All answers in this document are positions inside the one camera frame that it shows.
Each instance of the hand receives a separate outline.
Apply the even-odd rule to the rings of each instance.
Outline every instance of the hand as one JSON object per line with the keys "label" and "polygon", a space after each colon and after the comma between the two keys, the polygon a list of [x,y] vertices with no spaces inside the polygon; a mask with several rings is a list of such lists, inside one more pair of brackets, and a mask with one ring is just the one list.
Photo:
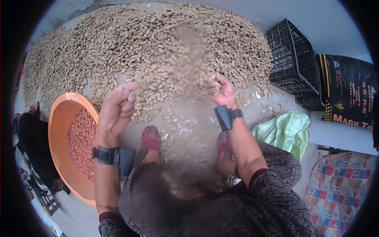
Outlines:
{"label": "hand", "polygon": [[134,103],[138,89],[136,82],[120,85],[104,98],[99,114],[95,147],[117,148],[119,136],[125,130],[134,113]]}
{"label": "hand", "polygon": [[216,82],[208,82],[208,78],[211,76],[212,73],[210,72],[203,76],[203,82],[206,84],[205,87],[208,90],[209,98],[218,106],[226,105],[233,110],[239,108],[235,99],[233,84],[223,75],[216,73],[216,80],[221,84],[221,89],[219,90],[218,95],[214,96],[213,94],[217,92],[217,88]]}

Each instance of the wrist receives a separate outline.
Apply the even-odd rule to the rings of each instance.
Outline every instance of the wrist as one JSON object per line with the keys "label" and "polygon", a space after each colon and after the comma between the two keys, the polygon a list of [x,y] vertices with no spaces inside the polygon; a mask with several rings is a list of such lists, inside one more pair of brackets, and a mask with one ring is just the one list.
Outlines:
{"label": "wrist", "polygon": [[240,108],[240,106],[238,105],[238,103],[235,99],[226,103],[226,107],[230,108],[232,110],[236,110],[236,109]]}
{"label": "wrist", "polygon": [[106,132],[97,131],[95,136],[95,147],[103,147],[103,148],[117,148],[119,147],[118,138],[113,137],[111,134]]}

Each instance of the cable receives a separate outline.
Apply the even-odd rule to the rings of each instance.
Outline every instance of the cable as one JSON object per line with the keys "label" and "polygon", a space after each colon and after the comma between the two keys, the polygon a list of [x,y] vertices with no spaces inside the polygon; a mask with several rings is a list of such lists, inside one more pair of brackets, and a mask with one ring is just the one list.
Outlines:
{"label": "cable", "polygon": [[223,169],[223,167],[224,167],[224,160],[225,160],[226,153],[229,152],[229,137],[228,137],[228,131],[225,131],[225,133],[226,133],[226,150],[225,150],[224,156],[222,157],[222,161],[221,161],[221,173],[223,173],[222,169]]}

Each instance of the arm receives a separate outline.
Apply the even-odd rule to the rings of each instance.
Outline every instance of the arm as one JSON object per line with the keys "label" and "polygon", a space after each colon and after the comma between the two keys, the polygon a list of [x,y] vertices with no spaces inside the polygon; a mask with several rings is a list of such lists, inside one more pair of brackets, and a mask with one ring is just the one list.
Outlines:
{"label": "arm", "polygon": [[[119,136],[130,122],[134,113],[137,83],[123,84],[109,92],[104,98],[99,114],[95,147],[119,147]],[[118,214],[120,198],[120,170],[116,164],[104,165],[95,161],[94,192],[99,216],[104,212]]]}
{"label": "arm", "polygon": [[[206,83],[208,95],[218,106],[226,105],[233,110],[238,109],[238,103],[234,96],[233,84],[224,76],[216,74],[216,79],[221,84],[219,93],[214,96],[217,91],[216,83],[209,82],[208,78],[212,74],[208,73],[203,77],[203,82]],[[227,131],[231,146],[233,147],[234,156],[238,163],[238,169],[241,179],[247,187],[249,187],[250,179],[253,174],[262,168],[267,169],[266,161],[262,152],[247,127],[243,118],[236,118],[233,122],[233,129]]]}

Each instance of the wall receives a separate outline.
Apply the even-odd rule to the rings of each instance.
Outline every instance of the wall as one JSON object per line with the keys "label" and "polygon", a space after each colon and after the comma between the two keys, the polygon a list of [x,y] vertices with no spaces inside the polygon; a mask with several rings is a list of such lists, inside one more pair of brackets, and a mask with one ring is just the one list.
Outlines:
{"label": "wall", "polygon": [[[26,50],[28,51],[44,34],[49,34],[56,26],[74,17],[105,5],[131,2],[141,1],[57,0],[38,25]],[[356,57],[372,63],[359,29],[337,0],[168,0],[167,2],[204,4],[234,11],[251,20],[263,32],[284,18],[288,18],[304,33],[317,53]]]}

